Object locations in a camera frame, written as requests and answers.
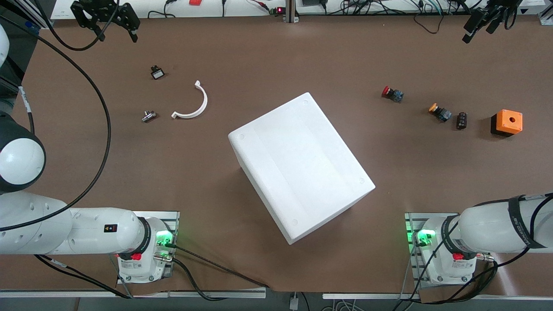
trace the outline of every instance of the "white box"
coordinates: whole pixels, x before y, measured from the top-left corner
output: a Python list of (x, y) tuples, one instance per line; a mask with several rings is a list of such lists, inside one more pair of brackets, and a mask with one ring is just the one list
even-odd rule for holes
[(288, 244), (374, 189), (309, 93), (231, 132), (228, 139)]

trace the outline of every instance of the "silver metal fitting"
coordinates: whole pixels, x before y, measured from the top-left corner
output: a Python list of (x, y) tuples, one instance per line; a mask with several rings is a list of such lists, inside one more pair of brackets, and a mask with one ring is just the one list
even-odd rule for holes
[(148, 121), (155, 119), (157, 116), (158, 115), (154, 111), (146, 110), (144, 111), (144, 117), (142, 118), (142, 122), (148, 123)]
[(482, 260), (484, 262), (494, 262), (495, 260), (495, 258), (493, 258), (492, 255), (481, 254), (481, 253), (476, 254), (476, 259)]
[(167, 255), (164, 253), (155, 253), (154, 254), (155, 260), (165, 261), (165, 262), (171, 262), (173, 261), (173, 257), (171, 255)]

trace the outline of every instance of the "black band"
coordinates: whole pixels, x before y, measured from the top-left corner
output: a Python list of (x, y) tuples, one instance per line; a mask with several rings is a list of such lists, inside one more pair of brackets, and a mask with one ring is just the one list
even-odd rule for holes
[(523, 197), (524, 195), (519, 195), (509, 199), (508, 210), (509, 217), (511, 218), (511, 224), (513, 224), (513, 228), (528, 248), (545, 248), (545, 246), (539, 244), (530, 237), (530, 233), (528, 232), (526, 225), (524, 225), (524, 222), (522, 221), (522, 214), (520, 213), (519, 202), (522, 200)]
[(449, 250), (450, 253), (463, 254), (463, 259), (470, 260), (476, 257), (476, 253), (467, 252), (458, 248), (457, 245), (455, 245), (455, 243), (453, 243), (453, 241), (449, 237), (449, 224), (458, 216), (459, 215), (451, 215), (446, 217), (446, 220), (444, 220), (444, 222), (442, 223), (442, 240), (444, 241), (444, 246), (447, 248), (447, 250)]
[(131, 256), (134, 254), (141, 254), (143, 253), (148, 245), (150, 244), (150, 238), (152, 237), (152, 230), (150, 229), (150, 224), (144, 219), (144, 217), (137, 217), (138, 220), (144, 225), (144, 238), (142, 239), (142, 243), (132, 252), (130, 253), (120, 253), (119, 257), (122, 260), (131, 260)]

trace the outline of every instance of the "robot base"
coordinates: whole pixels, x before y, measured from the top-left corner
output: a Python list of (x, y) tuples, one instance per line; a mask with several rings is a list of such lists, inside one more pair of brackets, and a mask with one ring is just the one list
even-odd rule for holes
[[(414, 236), (414, 241), (429, 243), (426, 246), (420, 246), (420, 252), (426, 264), (432, 253), (442, 241), (442, 224), (445, 221), (445, 217), (432, 217), (426, 221), (422, 230)], [(450, 227), (457, 222), (458, 218), (452, 223)], [(442, 244), (436, 255), (430, 261), (426, 274), (428, 275), (428, 281), (435, 285), (463, 285), (472, 278), (474, 269), (476, 267), (476, 258), (470, 260), (454, 260), (452, 253)]]
[(118, 258), (119, 275), (128, 283), (149, 283), (161, 279), (166, 261), (154, 258), (154, 255), (169, 255), (168, 248), (156, 244), (157, 233), (167, 231), (167, 226), (158, 218), (147, 217), (145, 219), (150, 225), (152, 235), (140, 260)]

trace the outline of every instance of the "white round joint cap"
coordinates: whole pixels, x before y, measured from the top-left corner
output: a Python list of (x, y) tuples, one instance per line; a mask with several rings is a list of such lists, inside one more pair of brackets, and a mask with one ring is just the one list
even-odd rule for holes
[(13, 185), (32, 182), (42, 168), (44, 151), (32, 139), (15, 139), (0, 151), (0, 176)]

